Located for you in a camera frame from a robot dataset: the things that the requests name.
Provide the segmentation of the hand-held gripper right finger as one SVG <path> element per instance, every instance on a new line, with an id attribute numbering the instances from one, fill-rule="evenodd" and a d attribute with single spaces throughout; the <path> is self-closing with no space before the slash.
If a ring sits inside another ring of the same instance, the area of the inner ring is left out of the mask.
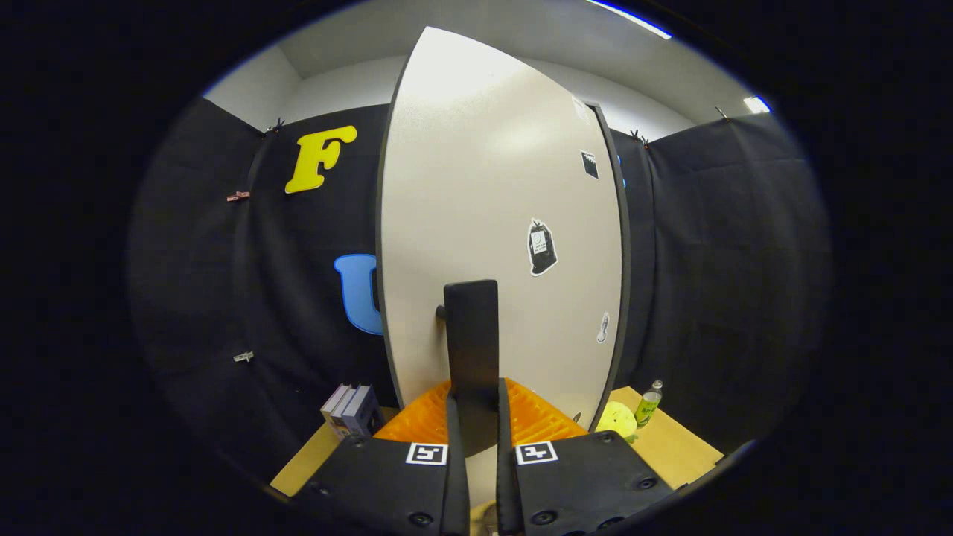
<path id="1" fill-rule="evenodd" d="M 500 534 L 619 535 L 674 499 L 619 433 L 589 433 L 517 381 L 498 381 Z"/>

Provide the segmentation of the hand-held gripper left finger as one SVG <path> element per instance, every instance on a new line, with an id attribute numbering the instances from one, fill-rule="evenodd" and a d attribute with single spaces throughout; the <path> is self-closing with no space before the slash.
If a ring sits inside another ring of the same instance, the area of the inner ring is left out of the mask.
<path id="1" fill-rule="evenodd" d="M 450 381 L 374 435 L 351 435 L 306 479 L 293 508 L 320 535 L 467 535 L 462 431 Z"/>

